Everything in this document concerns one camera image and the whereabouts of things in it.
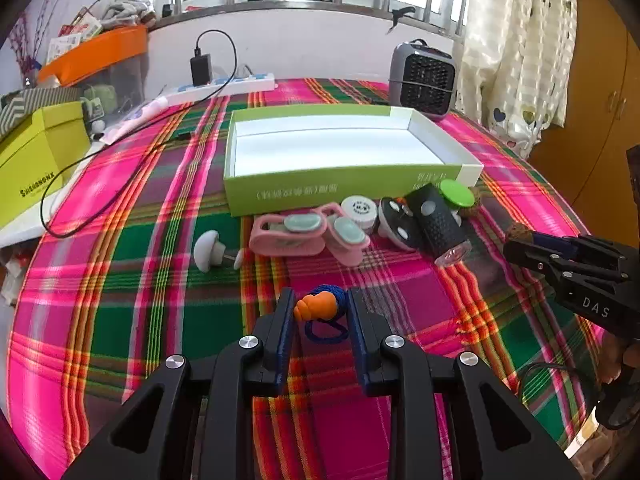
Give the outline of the person's right hand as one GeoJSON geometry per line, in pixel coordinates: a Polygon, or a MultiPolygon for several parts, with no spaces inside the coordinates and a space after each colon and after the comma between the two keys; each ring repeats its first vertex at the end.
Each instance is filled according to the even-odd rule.
{"type": "Polygon", "coordinates": [[[597,375],[600,382],[600,399],[604,399],[604,386],[614,382],[622,372],[622,366],[639,367],[639,341],[620,339],[604,332],[598,357],[597,375]]]}

